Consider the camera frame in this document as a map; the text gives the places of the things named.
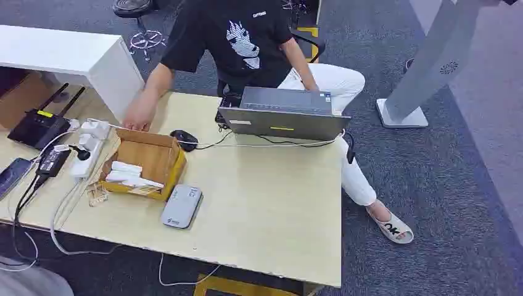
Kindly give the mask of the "person's right hand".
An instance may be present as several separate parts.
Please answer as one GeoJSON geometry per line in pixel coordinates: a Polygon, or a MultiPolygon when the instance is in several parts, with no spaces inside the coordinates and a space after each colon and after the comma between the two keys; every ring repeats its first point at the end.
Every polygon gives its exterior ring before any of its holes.
{"type": "Polygon", "coordinates": [[[135,131],[149,131],[157,104],[157,97],[141,94],[129,105],[123,120],[123,127],[135,131]]]}

